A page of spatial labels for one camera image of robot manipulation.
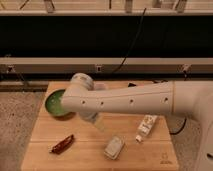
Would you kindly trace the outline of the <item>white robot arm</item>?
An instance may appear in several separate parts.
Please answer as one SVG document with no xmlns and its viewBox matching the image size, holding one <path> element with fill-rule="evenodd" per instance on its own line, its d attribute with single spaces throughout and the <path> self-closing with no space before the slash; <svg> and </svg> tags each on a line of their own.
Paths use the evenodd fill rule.
<svg viewBox="0 0 213 171">
<path fill-rule="evenodd" d="M 62 108 L 94 123 L 99 112 L 176 115 L 195 119 L 201 141 L 194 171 L 213 171 L 213 81 L 169 81 L 120 89 L 95 90 L 92 78 L 76 73 L 62 99 Z"/>
</svg>

